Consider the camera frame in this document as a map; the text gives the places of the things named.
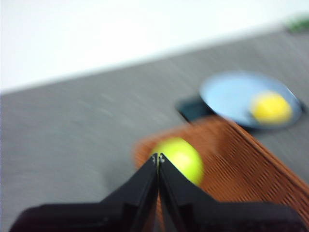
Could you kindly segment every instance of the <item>green object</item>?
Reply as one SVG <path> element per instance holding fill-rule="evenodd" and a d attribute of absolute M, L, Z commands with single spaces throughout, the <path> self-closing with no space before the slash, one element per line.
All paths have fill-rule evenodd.
<path fill-rule="evenodd" d="M 309 15 L 302 15 L 290 19 L 286 26 L 291 33 L 309 30 Z"/>
<path fill-rule="evenodd" d="M 157 144 L 151 154 L 163 153 L 169 161 L 192 183 L 199 185 L 204 165 L 199 153 L 186 140 L 175 137 Z"/>

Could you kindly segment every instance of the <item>yellow ball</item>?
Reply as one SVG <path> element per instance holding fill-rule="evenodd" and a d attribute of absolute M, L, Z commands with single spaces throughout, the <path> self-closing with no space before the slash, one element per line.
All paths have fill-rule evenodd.
<path fill-rule="evenodd" d="M 293 115 L 289 103 L 276 92 L 258 95 L 253 100 L 251 113 L 261 124 L 281 124 L 289 121 Z"/>
<path fill-rule="evenodd" d="M 203 179 L 204 165 L 199 153 L 186 140 L 176 137 L 157 144 L 151 151 L 163 153 L 169 161 L 192 183 L 199 185 Z"/>

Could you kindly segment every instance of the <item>brown woven basket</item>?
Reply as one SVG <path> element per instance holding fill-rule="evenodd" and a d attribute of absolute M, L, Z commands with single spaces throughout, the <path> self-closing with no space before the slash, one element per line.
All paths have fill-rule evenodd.
<path fill-rule="evenodd" d="M 294 208 L 309 228 L 309 187 L 237 124 L 217 116 L 141 139 L 134 147 L 136 167 L 161 140 L 181 137 L 201 155 L 200 187 L 221 202 L 268 201 Z M 162 225 L 160 201 L 157 216 Z"/>

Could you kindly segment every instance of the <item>light blue dish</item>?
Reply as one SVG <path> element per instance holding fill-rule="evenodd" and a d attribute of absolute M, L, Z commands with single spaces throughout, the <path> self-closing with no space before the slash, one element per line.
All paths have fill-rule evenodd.
<path fill-rule="evenodd" d="M 280 125 L 258 123 L 250 113 L 253 98 L 265 91 L 281 94 L 293 111 L 290 121 Z M 203 101 L 219 116 L 252 129 L 275 129 L 295 123 L 302 114 L 294 94 L 278 80 L 253 72 L 223 72 L 205 80 L 200 88 Z"/>

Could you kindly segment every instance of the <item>gray floor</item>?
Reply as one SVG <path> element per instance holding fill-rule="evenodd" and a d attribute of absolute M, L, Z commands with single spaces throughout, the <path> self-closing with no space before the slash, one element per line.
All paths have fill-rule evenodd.
<path fill-rule="evenodd" d="M 226 70 L 262 72 L 309 105 L 309 34 L 254 39 L 1 96 L 1 231 L 25 208 L 96 202 L 134 173 L 139 138 L 183 123 L 173 108 Z M 256 137 L 307 183 L 309 118 Z"/>

